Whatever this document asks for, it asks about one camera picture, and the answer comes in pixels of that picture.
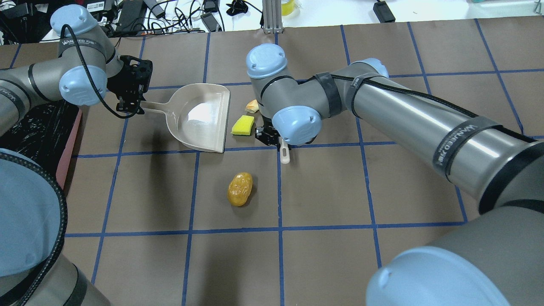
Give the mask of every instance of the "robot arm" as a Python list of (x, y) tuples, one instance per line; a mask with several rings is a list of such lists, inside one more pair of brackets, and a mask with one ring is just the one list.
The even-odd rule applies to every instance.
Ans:
[[(65, 25), (77, 37), (77, 46)], [(118, 110), (140, 109), (137, 100), (143, 99), (141, 94), (149, 86), (150, 61), (118, 56), (97, 21), (79, 5), (57, 10), (51, 26), (64, 36), (59, 42), (59, 58), (0, 71), (0, 135), (35, 106), (61, 99), (75, 105), (94, 105), (103, 101), (107, 89), (121, 100)]]
[(311, 142), (323, 119), (348, 110), (480, 200), (483, 216), (379, 269), (367, 305), (542, 304), (543, 142), (408, 90), (376, 59), (302, 84), (280, 46), (255, 47), (246, 64), (265, 122), (256, 137), (265, 144)]

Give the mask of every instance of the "gray robot arm segment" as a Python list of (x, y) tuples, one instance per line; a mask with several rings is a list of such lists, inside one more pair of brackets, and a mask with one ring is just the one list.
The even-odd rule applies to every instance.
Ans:
[[(269, 131), (298, 145), (319, 132), (304, 108), (328, 118), (330, 97), (314, 79), (297, 85), (283, 50), (262, 46), (250, 51), (246, 63), (264, 122), (273, 124)], [(542, 304), (544, 143), (406, 90), (382, 68), (376, 62), (353, 63), (332, 73), (342, 109), (480, 200), (485, 214), (379, 269), (367, 288), (367, 305)]]
[[(67, 24), (70, 25), (72, 21), (70, 26), (78, 32), (77, 40), (83, 58), (93, 80), (105, 94), (106, 78), (116, 75), (122, 69), (123, 63), (118, 60), (112, 43), (85, 9), (77, 5), (76, 7), (69, 5), (59, 11), (68, 10), (69, 14), (73, 14), (74, 8), (82, 19), (76, 16), (76, 22), (68, 20)], [(82, 20), (87, 21), (88, 25), (78, 23)], [(82, 75), (83, 67), (70, 36), (61, 39), (59, 53), (57, 59), (0, 71), (0, 135), (15, 125), (35, 106), (62, 98), (77, 105), (96, 100), (94, 93), (89, 95), (88, 90), (81, 91), (78, 88), (79, 86), (88, 87), (90, 84), (86, 76), (84, 78), (76, 76), (76, 74)]]

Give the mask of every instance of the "yellow sponge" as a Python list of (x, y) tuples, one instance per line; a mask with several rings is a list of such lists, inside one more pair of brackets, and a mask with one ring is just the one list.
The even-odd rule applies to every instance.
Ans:
[(242, 115), (232, 127), (231, 133), (233, 135), (249, 136), (251, 135), (251, 128), (253, 127), (253, 122), (255, 122), (254, 117)]

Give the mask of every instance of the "velcro strap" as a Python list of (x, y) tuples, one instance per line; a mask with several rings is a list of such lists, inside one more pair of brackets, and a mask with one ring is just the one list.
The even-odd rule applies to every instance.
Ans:
[(453, 159), (459, 149), (477, 133), (500, 126), (500, 124), (486, 117), (470, 118), (451, 130), (440, 142), (432, 158), (432, 164), (438, 173), (444, 174), (446, 179), (450, 173)]
[(346, 102), (349, 103), (348, 105), (351, 106), (351, 112), (357, 118), (362, 119), (355, 111), (355, 96), (357, 95), (359, 88), (363, 85), (364, 80), (368, 78), (376, 77), (376, 76), (382, 76), (382, 75), (376, 72), (370, 72), (368, 74), (357, 76), (353, 79), (353, 81), (351, 82), (351, 85), (348, 88), (348, 92), (346, 93)]
[[(108, 58), (106, 55), (106, 49), (97, 41), (88, 38), (78, 38), (77, 42), (79, 43), (80, 47), (91, 47), (102, 53), (104, 55), (104, 59)], [(76, 43), (72, 38), (62, 38), (59, 41), (58, 57), (61, 57), (64, 51), (66, 51), (68, 48), (74, 47), (75, 45)]]
[(329, 101), (329, 118), (340, 114), (342, 112), (342, 99), (332, 75), (329, 72), (323, 72), (322, 74), (316, 74), (315, 77), (323, 87)]
[(83, 274), (83, 272), (81, 272), (81, 270), (77, 267), (76, 270), (76, 285), (72, 290), (72, 294), (70, 294), (69, 298), (66, 300), (66, 302), (64, 302), (63, 306), (81, 306), (81, 304), (83, 303), (83, 299), (85, 299), (85, 295), (87, 294), (87, 278), (85, 277), (85, 274)]

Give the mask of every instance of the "black charger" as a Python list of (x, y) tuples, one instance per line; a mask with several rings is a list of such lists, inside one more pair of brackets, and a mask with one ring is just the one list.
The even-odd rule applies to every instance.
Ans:
[(377, 2), (374, 3), (374, 8), (372, 10), (376, 14), (376, 17), (378, 17), (380, 23), (395, 22), (395, 16), (385, 1), (377, 0)]
[(205, 13), (217, 13), (219, 12), (219, 0), (204, 0), (202, 9)]

